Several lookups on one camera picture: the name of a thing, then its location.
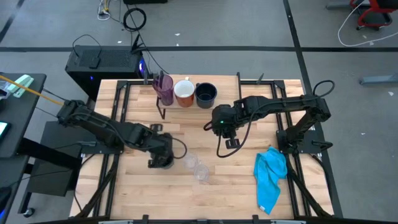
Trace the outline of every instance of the white cable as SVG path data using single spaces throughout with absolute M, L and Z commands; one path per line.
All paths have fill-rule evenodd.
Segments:
M 343 45 L 346 46 L 346 47 L 356 47 L 356 46 L 359 46 L 359 45 L 363 45 L 363 44 L 367 44 L 367 43 L 371 43 L 371 42 L 376 42 L 376 41 L 379 41 L 379 40 L 384 40 L 384 39 L 393 37 L 393 36 L 395 36 L 395 35 L 398 34 L 398 32 L 396 32 L 395 34 L 391 34 L 391 35 L 388 35 L 388 36 L 386 36 L 386 37 L 379 38 L 379 39 L 376 39 L 376 40 L 369 40 L 369 41 L 366 41 L 366 42 L 363 42 L 363 43 L 360 43 L 360 44 L 353 44 L 353 45 L 344 44 L 344 43 L 341 41 L 341 39 L 340 39 L 340 31 L 341 31 L 341 28 L 343 28 L 344 24 L 346 24 L 348 18 L 352 15 L 352 13 L 354 13 L 354 11 L 357 10 L 364 2 L 365 2 L 365 1 L 361 2 L 361 4 L 359 4 L 358 6 L 356 6 L 356 8 L 355 8 L 354 10 L 351 11 L 351 13 L 348 15 L 348 17 L 346 18 L 346 20 L 344 20 L 344 22 L 343 22 L 343 24 L 341 25 L 340 29 L 338 29 L 338 32 L 337 32 L 338 41 L 340 41 L 340 43 L 343 44 Z
M 110 13 L 108 13 L 108 12 L 106 12 L 105 11 L 105 9 L 101 9 L 101 7 L 103 6 L 103 0 L 99 0 L 99 6 L 98 6 L 98 12 L 97 12 L 97 19 L 99 20 L 99 21 L 107 21 L 110 17 L 111 17 L 111 14 Z M 105 18 L 105 19 L 101 19 L 100 18 L 100 13 L 104 13 L 104 14 L 106 14 L 106 15 L 108 15 L 108 17 L 107 18 Z

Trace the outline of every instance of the cloth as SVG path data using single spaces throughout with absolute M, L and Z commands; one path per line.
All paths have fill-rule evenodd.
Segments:
M 257 180 L 257 204 L 268 215 L 274 208 L 280 194 L 278 180 L 287 174 L 285 156 L 274 147 L 267 152 L 257 153 L 254 176 Z

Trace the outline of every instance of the black mug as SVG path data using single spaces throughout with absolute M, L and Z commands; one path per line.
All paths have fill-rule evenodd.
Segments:
M 214 104 L 214 100 L 217 96 L 217 89 L 211 83 L 197 83 L 195 96 L 198 106 L 203 109 L 208 109 Z

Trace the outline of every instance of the black computer case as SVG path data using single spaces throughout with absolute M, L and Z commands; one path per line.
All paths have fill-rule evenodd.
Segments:
M 129 46 L 102 46 L 99 64 L 93 68 L 93 59 L 99 46 L 76 45 L 72 50 L 65 71 L 96 101 L 101 80 L 149 78 L 149 72 L 141 52 L 132 54 Z

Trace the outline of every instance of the blue light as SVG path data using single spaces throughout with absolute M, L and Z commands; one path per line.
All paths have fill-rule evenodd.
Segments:
M 145 67 L 145 61 L 144 61 L 144 59 L 142 58 L 142 59 L 139 61 L 139 71 L 140 71 L 141 73 L 144 73 L 144 67 Z

